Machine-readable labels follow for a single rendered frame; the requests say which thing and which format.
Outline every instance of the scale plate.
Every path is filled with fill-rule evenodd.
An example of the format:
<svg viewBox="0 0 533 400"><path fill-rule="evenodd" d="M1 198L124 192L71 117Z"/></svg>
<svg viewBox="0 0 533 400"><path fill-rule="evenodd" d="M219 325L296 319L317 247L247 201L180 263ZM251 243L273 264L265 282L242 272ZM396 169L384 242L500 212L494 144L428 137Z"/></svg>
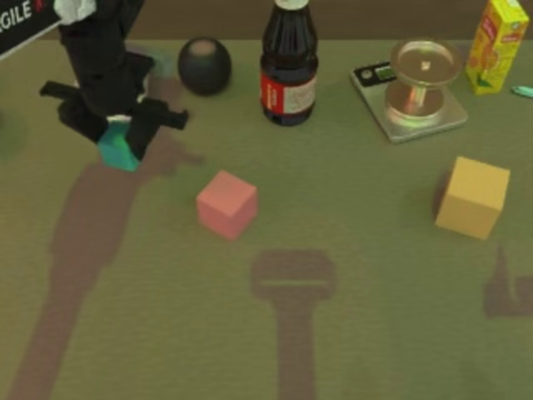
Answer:
<svg viewBox="0 0 533 400"><path fill-rule="evenodd" d="M378 62L368 67L356 68L351 80L374 114L381 129L392 143L403 143L459 127L468 119L465 109L447 87L441 89L444 96L442 109L433 117L407 117L395 112L386 104L388 84L396 80L390 62Z"/></svg>

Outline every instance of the table surface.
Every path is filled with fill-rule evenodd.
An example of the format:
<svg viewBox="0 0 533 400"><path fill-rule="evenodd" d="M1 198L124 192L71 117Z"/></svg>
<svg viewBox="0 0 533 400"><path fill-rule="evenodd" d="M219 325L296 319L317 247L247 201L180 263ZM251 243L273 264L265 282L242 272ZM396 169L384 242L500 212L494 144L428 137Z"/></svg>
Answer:
<svg viewBox="0 0 533 400"><path fill-rule="evenodd" d="M140 44L175 55L183 43ZM533 101L508 90L533 86L533 42L502 93L477 97L464 76L453 83L464 127L401 145L387 142L348 79L392 44L322 42L316 111L283 128L258 105L259 42L227 42L231 86L210 98L182 91L190 122L163 129L136 174L102 166L58 123L57 101L37 95L48 79L72 81L56 42L2 62L0 398L533 398L523 299ZM434 226L458 155L511 169L486 241ZM256 221L235 242L197 223L195 196L221 169L260 193ZM335 282L312 326L296 321L299 338L284 332L284 302L252 291L254 268L272 278L298 263L315 268L300 278L334 272ZM303 307L306 290L316 294L282 295ZM289 335L280 346L278 330ZM294 352L314 359L314 379ZM278 368L291 366L292 389L281 389Z"/></svg>

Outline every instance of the bottle neck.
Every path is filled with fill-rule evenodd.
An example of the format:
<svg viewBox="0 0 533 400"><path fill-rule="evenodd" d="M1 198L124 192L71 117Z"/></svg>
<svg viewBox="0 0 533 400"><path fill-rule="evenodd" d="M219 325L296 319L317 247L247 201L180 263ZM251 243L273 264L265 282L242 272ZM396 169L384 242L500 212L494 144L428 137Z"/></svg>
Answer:
<svg viewBox="0 0 533 400"><path fill-rule="evenodd" d="M309 0L274 0L274 3L283 10L296 11L306 7Z"/></svg>

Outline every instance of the coca-cola bottle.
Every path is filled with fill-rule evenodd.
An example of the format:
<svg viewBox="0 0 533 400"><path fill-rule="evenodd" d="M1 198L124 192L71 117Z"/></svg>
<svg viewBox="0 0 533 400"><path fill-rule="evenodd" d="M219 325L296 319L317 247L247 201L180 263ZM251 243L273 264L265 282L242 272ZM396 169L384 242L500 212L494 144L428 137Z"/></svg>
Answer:
<svg viewBox="0 0 533 400"><path fill-rule="evenodd" d="M306 121L315 105L318 38L309 0L275 0L263 35L261 103L282 126Z"/></svg>

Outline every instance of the scale base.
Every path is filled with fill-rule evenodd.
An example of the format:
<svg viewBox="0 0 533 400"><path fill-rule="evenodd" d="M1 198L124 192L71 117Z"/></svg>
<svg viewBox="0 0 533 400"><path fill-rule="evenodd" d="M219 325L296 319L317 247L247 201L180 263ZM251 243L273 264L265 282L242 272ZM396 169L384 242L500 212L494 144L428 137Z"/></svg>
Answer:
<svg viewBox="0 0 533 400"><path fill-rule="evenodd" d="M430 117L409 117L386 105L386 91L367 96L366 102L381 129L392 143L403 143L459 127L466 123L468 114L447 87L442 109Z"/></svg>

